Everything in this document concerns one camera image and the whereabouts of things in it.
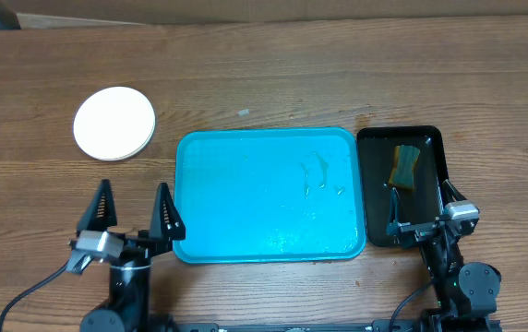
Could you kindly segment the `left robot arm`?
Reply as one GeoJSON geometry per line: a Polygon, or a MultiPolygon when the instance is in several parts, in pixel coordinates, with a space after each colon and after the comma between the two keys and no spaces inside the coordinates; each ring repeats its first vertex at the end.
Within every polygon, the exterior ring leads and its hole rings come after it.
{"type": "Polygon", "coordinates": [[[135,235],[111,231],[117,225],[109,180],[100,182],[80,218],[70,243],[66,272],[80,275],[94,261],[109,265],[107,300],[87,313],[81,331],[177,331],[170,315],[150,314],[152,258],[169,253],[175,241],[186,238],[186,226],[174,206],[166,183],[157,187],[150,227],[135,235]]]}

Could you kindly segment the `white plate with red stain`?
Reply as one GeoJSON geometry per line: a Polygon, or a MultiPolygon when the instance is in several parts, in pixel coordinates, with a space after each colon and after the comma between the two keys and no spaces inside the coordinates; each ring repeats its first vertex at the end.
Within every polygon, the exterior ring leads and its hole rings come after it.
{"type": "Polygon", "coordinates": [[[144,149],[155,126],[156,113],[143,93],[129,87],[110,87],[95,92],[79,106],[73,136],[88,156],[117,161],[144,149]]]}

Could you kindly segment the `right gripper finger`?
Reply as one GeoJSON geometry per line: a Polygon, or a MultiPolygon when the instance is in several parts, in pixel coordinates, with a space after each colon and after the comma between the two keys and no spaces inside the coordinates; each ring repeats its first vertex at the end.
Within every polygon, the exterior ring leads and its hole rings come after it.
{"type": "Polygon", "coordinates": [[[466,197],[456,189],[449,179],[442,182],[441,189],[443,190],[443,199],[446,204],[466,200],[466,197]]]}
{"type": "Polygon", "coordinates": [[[388,224],[386,233],[388,235],[398,235],[400,232],[400,213],[401,213],[401,199],[398,190],[393,187],[390,189],[390,214],[388,217],[388,224]]]}

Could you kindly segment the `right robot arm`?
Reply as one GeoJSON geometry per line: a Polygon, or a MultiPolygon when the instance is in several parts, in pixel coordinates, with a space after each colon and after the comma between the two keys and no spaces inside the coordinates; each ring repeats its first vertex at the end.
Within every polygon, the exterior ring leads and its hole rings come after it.
{"type": "Polygon", "coordinates": [[[401,221],[402,200],[395,188],[390,191],[387,234],[403,248],[420,250],[430,281],[398,305],[386,330],[500,332],[501,323],[489,316],[497,310],[501,274],[489,264],[464,262],[458,246],[463,236],[474,232],[479,209],[450,181],[442,186],[449,200],[442,213],[432,221],[415,225],[401,221]],[[398,315],[404,306],[428,288],[434,289],[438,307],[423,310],[415,320],[400,320],[398,315]]]}

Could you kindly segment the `yellow-green rimmed plate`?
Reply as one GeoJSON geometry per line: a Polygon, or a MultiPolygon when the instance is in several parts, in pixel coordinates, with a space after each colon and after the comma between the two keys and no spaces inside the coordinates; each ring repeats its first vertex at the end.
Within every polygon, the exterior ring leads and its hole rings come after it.
{"type": "Polygon", "coordinates": [[[124,160],[136,155],[149,144],[155,126],[155,111],[148,101],[118,104],[108,117],[102,160],[124,160]]]}

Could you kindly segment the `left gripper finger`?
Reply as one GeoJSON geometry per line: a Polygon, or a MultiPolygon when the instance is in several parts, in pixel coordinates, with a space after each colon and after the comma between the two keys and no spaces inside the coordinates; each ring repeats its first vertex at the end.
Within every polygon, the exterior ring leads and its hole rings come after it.
{"type": "Polygon", "coordinates": [[[117,225],[111,183],[102,179],[88,208],[80,218],[77,233],[82,231],[107,231],[117,225]]]}
{"type": "Polygon", "coordinates": [[[167,183],[160,183],[153,205],[149,237],[159,241],[182,241],[186,226],[178,213],[167,183]]]}

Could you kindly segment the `green yellow sponge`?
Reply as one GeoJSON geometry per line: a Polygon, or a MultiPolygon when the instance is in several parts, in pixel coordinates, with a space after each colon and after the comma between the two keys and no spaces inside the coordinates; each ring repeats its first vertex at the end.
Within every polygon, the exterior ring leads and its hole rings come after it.
{"type": "Polygon", "coordinates": [[[393,164],[388,184],[404,190],[415,188],[415,168],[420,149],[414,146],[399,145],[393,150],[393,164]]]}

